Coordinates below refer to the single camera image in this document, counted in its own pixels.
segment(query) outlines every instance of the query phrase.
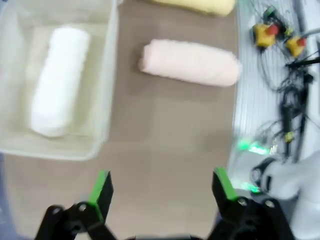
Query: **yellow rolled towel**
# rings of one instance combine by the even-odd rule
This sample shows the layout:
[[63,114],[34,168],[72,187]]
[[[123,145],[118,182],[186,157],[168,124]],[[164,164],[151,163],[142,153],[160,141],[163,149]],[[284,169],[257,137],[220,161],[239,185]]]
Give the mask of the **yellow rolled towel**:
[[236,0],[152,0],[155,3],[179,6],[206,14],[226,16],[235,7]]

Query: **plastic bin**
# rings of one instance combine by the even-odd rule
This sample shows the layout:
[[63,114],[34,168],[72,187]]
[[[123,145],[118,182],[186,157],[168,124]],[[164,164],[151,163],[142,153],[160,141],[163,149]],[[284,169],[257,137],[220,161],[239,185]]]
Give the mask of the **plastic bin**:
[[[0,152],[54,160],[94,157],[108,138],[115,82],[117,0],[10,0],[0,15]],[[29,129],[30,107],[52,31],[91,33],[74,120],[64,137]]]

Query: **rolled towel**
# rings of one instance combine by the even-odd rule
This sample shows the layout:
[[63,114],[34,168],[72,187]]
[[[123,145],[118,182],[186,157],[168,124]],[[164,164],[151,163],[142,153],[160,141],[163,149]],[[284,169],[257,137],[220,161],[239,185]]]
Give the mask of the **rolled towel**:
[[211,86],[231,86],[241,72],[241,64],[232,52],[157,39],[144,47],[139,68],[144,73]]
[[228,15],[235,7],[235,0],[153,0],[153,2],[174,5],[220,16]]
[[30,128],[47,137],[67,133],[73,119],[91,36],[83,30],[53,31],[31,104]]

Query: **pink rolled towel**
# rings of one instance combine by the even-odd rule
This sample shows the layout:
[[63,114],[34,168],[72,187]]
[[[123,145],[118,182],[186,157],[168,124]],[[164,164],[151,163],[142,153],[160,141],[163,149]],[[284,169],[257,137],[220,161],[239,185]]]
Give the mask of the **pink rolled towel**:
[[144,47],[139,63],[142,72],[190,83],[231,86],[241,64],[229,51],[199,43],[154,39]]

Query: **screw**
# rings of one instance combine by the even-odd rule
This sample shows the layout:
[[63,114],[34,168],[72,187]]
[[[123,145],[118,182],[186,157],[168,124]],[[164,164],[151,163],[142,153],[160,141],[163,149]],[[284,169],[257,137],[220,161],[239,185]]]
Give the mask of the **screw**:
[[55,209],[52,211],[52,213],[53,213],[53,214],[57,214],[59,211],[60,211],[60,208],[55,208]]
[[265,201],[265,205],[272,209],[275,207],[275,204],[270,200]]
[[85,204],[80,205],[79,211],[83,212],[86,209],[86,207],[87,206]]
[[247,206],[247,202],[246,202],[246,200],[243,199],[243,198],[240,198],[240,199],[238,200],[238,203],[239,203],[241,206]]

